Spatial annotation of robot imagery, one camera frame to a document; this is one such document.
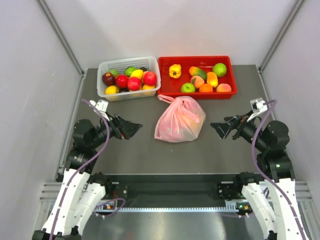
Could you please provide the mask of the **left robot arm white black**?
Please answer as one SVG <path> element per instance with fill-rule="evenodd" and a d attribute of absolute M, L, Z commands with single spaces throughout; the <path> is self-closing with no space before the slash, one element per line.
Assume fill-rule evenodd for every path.
<path fill-rule="evenodd" d="M 142 124 L 107 114 L 94 126 L 81 119 L 73 127 L 73 147 L 66 158 L 62 184 L 52 211 L 34 240 L 80 240 L 83 230 L 103 198 L 113 198 L 115 188 L 109 176 L 93 174 L 93 168 L 110 138 L 129 140 Z"/>

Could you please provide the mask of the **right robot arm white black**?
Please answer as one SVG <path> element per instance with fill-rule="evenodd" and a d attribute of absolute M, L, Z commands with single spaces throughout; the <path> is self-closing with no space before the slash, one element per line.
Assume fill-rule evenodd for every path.
<path fill-rule="evenodd" d="M 293 164 L 286 152 L 290 141 L 289 129 L 281 121 L 270 121 L 265 129 L 256 126 L 245 115 L 225 117 L 211 127 L 221 139 L 235 130 L 233 140 L 243 138 L 251 144 L 253 162 L 258 174 L 242 172 L 233 183 L 219 183 L 221 199 L 246 200 L 237 205 L 239 217 L 254 215 L 266 240 L 306 240 L 296 197 L 296 178 Z"/>

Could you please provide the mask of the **pink plastic bag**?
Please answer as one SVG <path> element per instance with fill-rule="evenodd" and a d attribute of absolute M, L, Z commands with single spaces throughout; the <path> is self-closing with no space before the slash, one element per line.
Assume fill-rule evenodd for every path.
<path fill-rule="evenodd" d="M 190 96 L 173 98 L 160 94 L 158 99 L 169 106 L 155 126 L 154 138 L 170 143 L 196 140 L 206 120 L 198 102 Z"/>

